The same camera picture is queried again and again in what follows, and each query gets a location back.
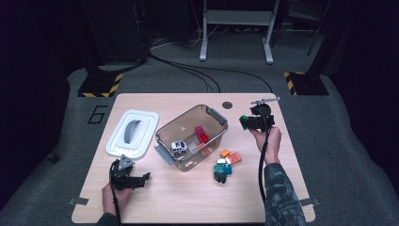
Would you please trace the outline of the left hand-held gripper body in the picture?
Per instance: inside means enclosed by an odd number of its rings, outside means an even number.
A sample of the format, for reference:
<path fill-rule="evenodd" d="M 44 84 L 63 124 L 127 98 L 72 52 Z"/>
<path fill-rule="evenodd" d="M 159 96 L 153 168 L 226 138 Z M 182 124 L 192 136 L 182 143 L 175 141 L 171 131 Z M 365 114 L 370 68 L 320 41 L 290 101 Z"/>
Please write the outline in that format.
<path fill-rule="evenodd" d="M 135 162 L 124 154 L 120 159 L 116 159 L 109 170 L 110 185 L 117 190 L 123 190 L 124 188 L 135 189 L 136 180 L 130 176 L 134 164 Z"/>

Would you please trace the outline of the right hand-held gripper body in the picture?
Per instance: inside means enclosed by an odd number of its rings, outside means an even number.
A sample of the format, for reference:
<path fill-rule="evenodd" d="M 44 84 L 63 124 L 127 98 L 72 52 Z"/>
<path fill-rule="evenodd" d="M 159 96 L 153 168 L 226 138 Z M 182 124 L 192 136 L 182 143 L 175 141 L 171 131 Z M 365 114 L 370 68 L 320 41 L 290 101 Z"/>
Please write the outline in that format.
<path fill-rule="evenodd" d="M 274 116 L 271 114 L 270 102 L 277 102 L 279 97 L 272 99 L 261 99 L 253 102 L 253 107 L 250 109 L 252 117 L 249 125 L 253 124 L 262 132 L 266 132 L 275 124 Z"/>

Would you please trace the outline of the white toy car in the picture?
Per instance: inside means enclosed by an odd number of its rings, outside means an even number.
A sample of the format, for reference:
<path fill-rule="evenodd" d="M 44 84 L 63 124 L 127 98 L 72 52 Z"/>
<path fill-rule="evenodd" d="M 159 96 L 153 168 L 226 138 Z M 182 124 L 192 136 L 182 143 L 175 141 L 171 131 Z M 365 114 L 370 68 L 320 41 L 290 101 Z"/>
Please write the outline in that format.
<path fill-rule="evenodd" d="M 187 145 L 183 141 L 174 141 L 171 143 L 171 152 L 174 155 L 185 154 L 187 152 Z"/>

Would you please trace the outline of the white plastic lid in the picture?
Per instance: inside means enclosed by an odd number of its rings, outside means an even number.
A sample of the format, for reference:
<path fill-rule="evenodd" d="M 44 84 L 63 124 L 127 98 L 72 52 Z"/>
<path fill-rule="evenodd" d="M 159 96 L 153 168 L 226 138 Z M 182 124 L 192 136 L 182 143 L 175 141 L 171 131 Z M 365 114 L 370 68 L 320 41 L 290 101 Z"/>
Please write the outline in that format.
<path fill-rule="evenodd" d="M 155 112 L 130 109 L 120 118 L 105 151 L 113 156 L 123 154 L 133 160 L 142 158 L 152 142 L 159 121 Z"/>

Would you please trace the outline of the transparent brown storage box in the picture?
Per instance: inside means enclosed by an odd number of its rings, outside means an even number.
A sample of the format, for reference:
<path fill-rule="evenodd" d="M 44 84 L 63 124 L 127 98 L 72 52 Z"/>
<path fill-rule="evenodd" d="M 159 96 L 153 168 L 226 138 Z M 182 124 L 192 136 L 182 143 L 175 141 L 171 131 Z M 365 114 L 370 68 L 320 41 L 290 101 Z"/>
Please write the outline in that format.
<path fill-rule="evenodd" d="M 200 143 L 195 132 L 195 127 L 200 125 L 209 138 L 207 143 Z M 157 130 L 155 139 L 158 145 L 155 150 L 166 163 L 175 165 L 180 171 L 186 172 L 219 147 L 228 128 L 227 119 L 218 111 L 207 105 L 195 105 Z M 187 145 L 187 152 L 174 155 L 171 152 L 171 143 L 174 141 L 183 141 Z M 211 152 L 203 156 L 200 152 L 206 148 L 209 148 Z"/>

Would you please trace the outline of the person's left hand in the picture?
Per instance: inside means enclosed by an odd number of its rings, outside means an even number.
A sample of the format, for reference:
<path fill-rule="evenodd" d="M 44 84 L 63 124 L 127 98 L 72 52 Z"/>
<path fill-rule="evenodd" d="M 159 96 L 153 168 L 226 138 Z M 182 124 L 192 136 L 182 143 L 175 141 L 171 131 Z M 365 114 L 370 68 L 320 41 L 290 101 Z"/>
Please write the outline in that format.
<path fill-rule="evenodd" d="M 102 188 L 102 195 L 103 195 L 103 210 L 105 213 L 116 215 L 116 207 L 114 204 L 114 197 L 117 197 L 119 210 L 122 211 L 126 203 L 129 199 L 131 194 L 131 189 L 123 189 L 123 190 L 115 190 L 112 192 L 110 184 L 107 184 Z"/>

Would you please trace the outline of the person's right hand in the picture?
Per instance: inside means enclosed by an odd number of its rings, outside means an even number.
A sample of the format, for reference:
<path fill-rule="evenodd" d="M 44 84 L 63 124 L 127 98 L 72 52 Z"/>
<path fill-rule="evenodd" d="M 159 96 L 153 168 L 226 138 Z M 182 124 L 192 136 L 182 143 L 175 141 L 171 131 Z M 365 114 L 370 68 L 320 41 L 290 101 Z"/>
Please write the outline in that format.
<path fill-rule="evenodd" d="M 280 163 L 279 146 L 281 142 L 281 131 L 278 127 L 271 127 L 269 134 L 250 129 L 249 132 L 254 136 L 256 145 L 260 152 L 263 151 L 263 145 L 267 143 L 264 155 L 266 165 Z"/>

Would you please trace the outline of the striped black stand base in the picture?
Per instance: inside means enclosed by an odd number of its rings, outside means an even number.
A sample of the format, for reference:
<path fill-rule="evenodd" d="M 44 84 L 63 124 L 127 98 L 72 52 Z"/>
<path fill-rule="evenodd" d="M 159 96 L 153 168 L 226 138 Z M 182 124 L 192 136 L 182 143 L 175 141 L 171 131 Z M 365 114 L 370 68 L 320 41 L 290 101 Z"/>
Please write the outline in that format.
<path fill-rule="evenodd" d="M 78 90 L 78 96 L 88 98 L 112 97 L 116 93 L 122 77 L 122 73 L 104 75 L 101 81 L 87 77 Z"/>
<path fill-rule="evenodd" d="M 284 72 L 283 75 L 292 95 L 328 95 L 320 77 L 311 77 L 303 72 Z"/>

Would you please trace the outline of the dark cabinet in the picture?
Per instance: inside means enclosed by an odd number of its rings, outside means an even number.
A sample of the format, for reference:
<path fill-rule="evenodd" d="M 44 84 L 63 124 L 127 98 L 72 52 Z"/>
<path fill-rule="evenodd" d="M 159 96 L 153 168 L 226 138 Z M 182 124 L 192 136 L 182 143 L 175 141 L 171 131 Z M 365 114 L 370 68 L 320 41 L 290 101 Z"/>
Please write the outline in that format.
<path fill-rule="evenodd" d="M 146 59 L 136 0 L 94 0 L 90 10 L 103 63 L 138 63 Z"/>

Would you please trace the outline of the white metal stand frame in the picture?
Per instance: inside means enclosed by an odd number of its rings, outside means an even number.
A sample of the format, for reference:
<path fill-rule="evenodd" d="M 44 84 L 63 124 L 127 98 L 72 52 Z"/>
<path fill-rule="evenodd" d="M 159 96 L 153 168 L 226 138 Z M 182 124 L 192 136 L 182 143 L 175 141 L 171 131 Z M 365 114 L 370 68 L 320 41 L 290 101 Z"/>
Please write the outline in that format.
<path fill-rule="evenodd" d="M 203 0 L 202 43 L 199 52 L 199 60 L 204 62 L 207 59 L 209 24 L 257 25 L 267 27 L 266 36 L 263 38 L 263 51 L 266 63 L 272 65 L 274 59 L 271 52 L 270 39 L 278 15 L 279 2 L 280 0 L 274 0 L 274 5 L 271 10 L 253 11 L 208 9 L 208 0 Z"/>

